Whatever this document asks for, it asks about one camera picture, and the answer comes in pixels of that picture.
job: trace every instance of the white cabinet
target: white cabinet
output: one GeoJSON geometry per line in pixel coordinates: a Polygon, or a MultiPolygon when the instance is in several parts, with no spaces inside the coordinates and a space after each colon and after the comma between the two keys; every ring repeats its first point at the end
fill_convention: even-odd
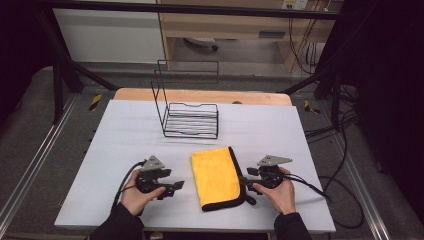
{"type": "MultiPolygon", "coordinates": [[[[154,0],[125,2],[156,3],[154,0]]],[[[75,61],[155,63],[164,59],[157,13],[68,9],[54,12],[75,61]]]]}

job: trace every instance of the black sleeve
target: black sleeve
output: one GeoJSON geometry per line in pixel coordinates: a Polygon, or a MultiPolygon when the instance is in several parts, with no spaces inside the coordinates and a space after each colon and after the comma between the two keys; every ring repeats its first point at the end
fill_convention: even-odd
{"type": "Polygon", "coordinates": [[[280,214],[274,222],[278,240],[312,240],[299,213],[280,214]]]}
{"type": "Polygon", "coordinates": [[[140,218],[134,217],[119,203],[108,219],[91,233],[87,240],[138,240],[144,228],[140,218]]]}

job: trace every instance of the black wire rack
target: black wire rack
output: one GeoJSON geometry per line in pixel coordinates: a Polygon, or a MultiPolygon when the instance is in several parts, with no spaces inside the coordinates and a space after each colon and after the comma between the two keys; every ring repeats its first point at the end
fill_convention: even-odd
{"type": "Polygon", "coordinates": [[[218,62],[159,60],[152,81],[153,97],[165,137],[217,139],[219,111],[216,104],[168,102],[169,84],[211,84],[219,82],[218,62]]]}

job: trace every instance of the yellow microfiber cloth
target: yellow microfiber cloth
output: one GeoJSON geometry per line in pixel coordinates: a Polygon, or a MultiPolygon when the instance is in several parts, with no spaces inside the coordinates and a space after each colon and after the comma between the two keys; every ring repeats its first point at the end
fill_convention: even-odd
{"type": "Polygon", "coordinates": [[[191,165],[203,211],[235,207],[246,200],[240,167],[231,147],[192,153],[191,165]]]}

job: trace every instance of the table surface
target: table surface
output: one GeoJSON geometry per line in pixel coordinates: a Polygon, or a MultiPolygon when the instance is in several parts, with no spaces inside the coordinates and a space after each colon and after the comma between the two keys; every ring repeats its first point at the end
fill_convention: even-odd
{"type": "MultiPolygon", "coordinates": [[[[115,99],[121,99],[128,91],[136,90],[118,91],[115,99]]],[[[204,91],[188,92],[197,92],[204,98],[208,95],[204,91]]],[[[244,93],[227,94],[233,97],[240,94],[234,99],[245,101],[241,98],[244,93]]],[[[185,181],[183,189],[178,190],[174,197],[152,201],[146,207],[141,218],[146,230],[151,231],[273,231],[277,213],[266,197],[257,196],[253,192],[249,194],[257,200],[255,206],[244,203],[214,212],[201,211],[191,171],[190,156],[195,151],[231,146],[243,175],[247,175],[247,167],[256,167],[256,163],[267,154],[289,157],[293,162],[285,164],[286,168],[321,188],[295,107],[217,103],[219,139],[165,138],[156,105],[143,98],[133,96],[131,101],[109,102],[56,219],[56,226],[79,229],[99,226],[107,218],[114,195],[126,172],[136,162],[150,155],[155,155],[166,168],[172,169],[171,176],[161,179],[161,182],[185,181]]],[[[308,230],[334,232],[334,223],[325,199],[304,185],[294,184],[296,207],[308,230]]]]}

